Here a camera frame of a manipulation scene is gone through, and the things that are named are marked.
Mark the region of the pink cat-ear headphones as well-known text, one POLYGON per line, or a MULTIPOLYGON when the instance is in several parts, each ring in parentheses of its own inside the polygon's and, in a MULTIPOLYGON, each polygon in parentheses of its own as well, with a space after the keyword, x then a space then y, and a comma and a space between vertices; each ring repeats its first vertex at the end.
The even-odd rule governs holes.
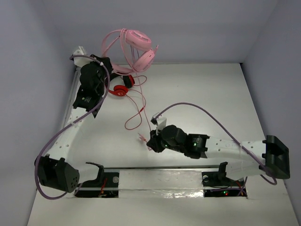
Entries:
POLYGON ((124 58, 129 67, 112 63, 113 72, 118 75, 131 75, 147 71, 152 65, 158 46, 152 48, 151 39, 141 31, 117 29, 108 33, 101 45, 103 57, 107 57, 109 49, 119 41, 124 58))

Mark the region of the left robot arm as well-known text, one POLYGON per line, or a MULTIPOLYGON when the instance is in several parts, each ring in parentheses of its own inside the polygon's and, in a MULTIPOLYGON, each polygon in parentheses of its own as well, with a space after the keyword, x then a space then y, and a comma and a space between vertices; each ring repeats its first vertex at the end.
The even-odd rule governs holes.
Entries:
POLYGON ((80 69, 80 87, 72 105, 69 122, 42 148, 35 160, 35 184, 48 200, 57 200, 78 191, 83 185, 102 186, 103 165, 87 161, 80 167, 73 162, 74 151, 88 122, 96 118, 109 93, 113 67, 109 57, 72 55, 71 60, 89 59, 80 69))

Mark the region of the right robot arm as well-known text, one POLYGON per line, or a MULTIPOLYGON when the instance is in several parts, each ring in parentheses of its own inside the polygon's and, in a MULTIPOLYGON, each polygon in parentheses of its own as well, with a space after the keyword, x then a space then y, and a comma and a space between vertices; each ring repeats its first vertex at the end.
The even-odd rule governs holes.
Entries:
POLYGON ((233 159, 220 163, 217 179, 228 185, 240 178, 263 175, 276 179, 289 179, 289 149, 276 136, 265 140, 235 142, 202 134, 186 134, 175 125, 150 132, 147 146, 156 153, 170 149, 192 159, 233 159))

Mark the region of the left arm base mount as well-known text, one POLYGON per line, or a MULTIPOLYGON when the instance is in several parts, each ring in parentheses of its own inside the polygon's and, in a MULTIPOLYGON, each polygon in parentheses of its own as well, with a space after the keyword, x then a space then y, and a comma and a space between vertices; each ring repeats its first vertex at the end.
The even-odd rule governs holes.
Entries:
POLYGON ((77 198, 118 198, 119 171, 105 170, 103 165, 86 162, 98 168, 96 179, 88 180, 78 185, 74 191, 77 198))

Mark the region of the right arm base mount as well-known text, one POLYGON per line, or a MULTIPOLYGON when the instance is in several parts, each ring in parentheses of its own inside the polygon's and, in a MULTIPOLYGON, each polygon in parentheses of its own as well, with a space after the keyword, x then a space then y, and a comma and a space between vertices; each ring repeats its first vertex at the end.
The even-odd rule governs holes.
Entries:
POLYGON ((227 162, 222 162, 217 171, 202 172, 204 197, 247 197, 246 180, 227 178, 227 162))

